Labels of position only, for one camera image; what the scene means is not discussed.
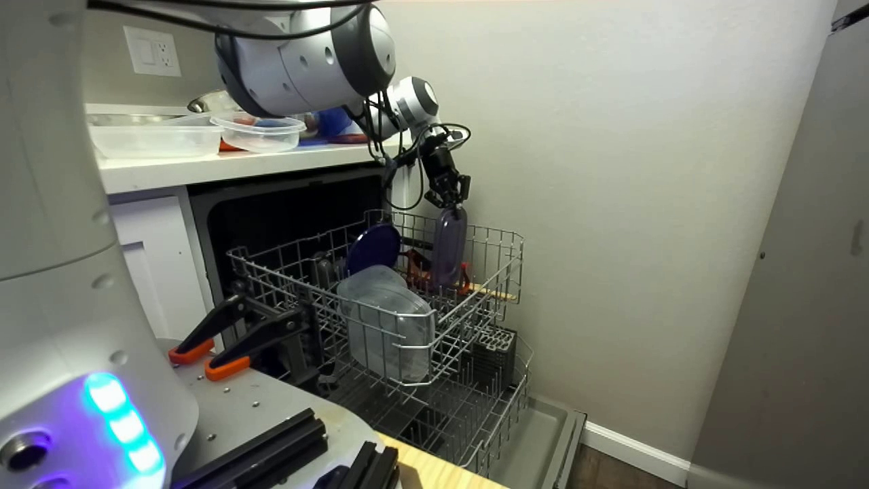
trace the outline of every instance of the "white countertop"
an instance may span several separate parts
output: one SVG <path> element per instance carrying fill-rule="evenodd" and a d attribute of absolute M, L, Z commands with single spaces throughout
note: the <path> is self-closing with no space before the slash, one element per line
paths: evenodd
<path fill-rule="evenodd" d="M 298 146 L 287 154 L 219 154 L 206 161 L 101 161 L 101 174 L 108 195 L 142 193 L 160 187 L 184 187 L 199 182 L 244 180 L 332 166 L 369 162 L 369 148 L 365 144 L 324 144 Z"/>

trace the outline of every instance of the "blue led light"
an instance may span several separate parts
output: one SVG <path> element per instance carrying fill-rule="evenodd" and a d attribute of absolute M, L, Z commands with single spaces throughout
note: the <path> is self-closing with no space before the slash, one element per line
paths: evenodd
<path fill-rule="evenodd" d="M 164 453 L 150 428 L 145 426 L 120 377 L 108 371 L 96 371 L 84 381 L 84 392 L 86 398 L 98 407 L 101 419 L 107 420 L 117 447 L 134 464 L 134 476 L 164 473 Z"/>

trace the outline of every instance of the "dishwasher rack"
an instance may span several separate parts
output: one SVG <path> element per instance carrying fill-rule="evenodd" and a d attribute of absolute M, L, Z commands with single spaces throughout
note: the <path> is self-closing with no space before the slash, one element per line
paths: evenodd
<path fill-rule="evenodd" d="M 321 345 L 325 362 L 348 355 L 348 301 L 336 295 L 344 280 L 344 257 L 356 239 L 371 229 L 392 223 L 401 234 L 401 260 L 412 290 L 433 307 L 412 314 L 424 324 L 426 341 L 412 341 L 401 324 L 408 314 L 354 305 L 356 325 L 365 329 L 367 341 L 354 345 L 356 364 L 377 371 L 392 388 L 412 394 L 412 388 L 435 385 L 441 377 L 456 375 L 461 355 L 480 340 L 490 325 L 502 325 L 507 305 L 521 298 L 525 239 L 513 231 L 466 225 L 464 242 L 464 283 L 450 287 L 433 287 L 418 280 L 408 252 L 424 256 L 433 250 L 435 218 L 405 212 L 367 212 L 358 223 L 336 225 L 316 237 L 304 237 L 272 250 L 248 252 L 237 246 L 227 252 L 241 294 L 264 311 L 279 314 L 290 307 L 316 307 Z M 408 358 L 426 355 L 426 375 L 408 377 Z"/>

